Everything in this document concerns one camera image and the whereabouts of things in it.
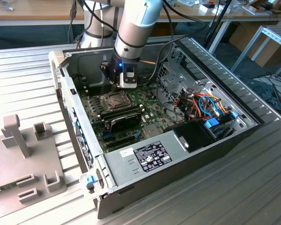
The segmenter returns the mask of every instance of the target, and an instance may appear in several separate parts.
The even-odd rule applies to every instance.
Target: power supply label
[[[145,172],[154,170],[172,161],[160,141],[146,145],[133,151],[142,169]]]

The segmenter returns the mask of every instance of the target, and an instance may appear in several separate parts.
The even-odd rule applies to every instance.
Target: yellow wire
[[[218,97],[216,97],[216,96],[213,96],[213,95],[209,95],[209,94],[207,94],[207,95],[205,95],[205,96],[208,96],[208,97],[212,97],[212,98],[215,98],[215,99],[219,99]],[[228,111],[224,108],[224,106],[222,105],[222,102],[220,101],[219,102],[220,103],[220,105],[221,105],[221,110],[224,112],[224,113],[227,113]]]

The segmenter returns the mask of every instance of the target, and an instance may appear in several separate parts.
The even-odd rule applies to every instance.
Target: slotted aluminum surface
[[[281,45],[281,26],[264,26],[261,32]]]
[[[17,100],[21,103],[17,110],[27,112],[27,116],[21,121],[22,124],[30,126],[33,123],[32,118],[36,116],[40,120],[51,123],[52,127],[55,126],[53,128],[55,141],[68,184],[66,192],[12,213],[0,219],[0,224],[38,224],[43,221],[51,221],[52,224],[100,225],[281,223],[281,117],[198,43],[187,38],[182,42],[248,104],[266,122],[265,125],[227,156],[114,215],[97,220],[92,201],[83,199],[77,184],[81,172],[60,110],[54,106],[56,97],[53,93],[52,81],[49,78],[41,79],[41,81],[30,81],[29,85],[26,85],[25,81],[17,82],[18,77],[29,78],[34,73],[38,74],[36,77],[42,77],[40,71],[50,72],[45,53],[44,61],[41,63],[25,59],[18,65],[18,68],[25,65],[29,65],[29,68],[12,69],[8,64],[9,60],[4,62],[9,66],[6,68],[0,61],[2,65],[0,89],[6,94],[6,96],[0,94],[0,100],[3,99],[0,107],[5,108],[6,112],[12,112],[15,105],[11,102]],[[47,52],[71,47],[70,45],[50,46],[51,49],[47,48]],[[37,49],[31,49],[25,54],[36,54]],[[191,62],[188,67],[196,76],[202,75],[202,72]],[[4,85],[4,79],[14,80],[9,88],[1,87]],[[44,82],[50,84],[46,87],[47,92],[43,91],[44,89],[40,91],[38,88],[38,86],[43,87]]]

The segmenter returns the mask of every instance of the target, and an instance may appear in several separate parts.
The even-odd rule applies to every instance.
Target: blue connector
[[[86,181],[87,181],[87,187],[88,187],[88,186],[91,186],[91,185],[97,183],[99,181],[99,179],[95,175],[90,175],[90,176],[86,177]]]
[[[232,111],[232,116],[236,119],[237,117],[238,117],[238,113],[237,112],[235,112],[235,111]]]
[[[214,127],[218,124],[220,124],[220,123],[219,123],[219,121],[216,120],[216,118],[208,119],[205,122],[205,126],[208,127],[208,128],[212,128],[212,127]]]
[[[134,135],[135,139],[136,139],[136,140],[139,139],[140,135],[141,135],[140,132],[139,132],[139,133],[136,133],[136,134]]]

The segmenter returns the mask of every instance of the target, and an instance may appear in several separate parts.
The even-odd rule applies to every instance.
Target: robotic arm
[[[123,4],[122,0],[98,2],[117,7]],[[162,6],[163,0],[125,0],[112,57],[100,65],[114,88],[136,88],[140,54],[159,18]]]

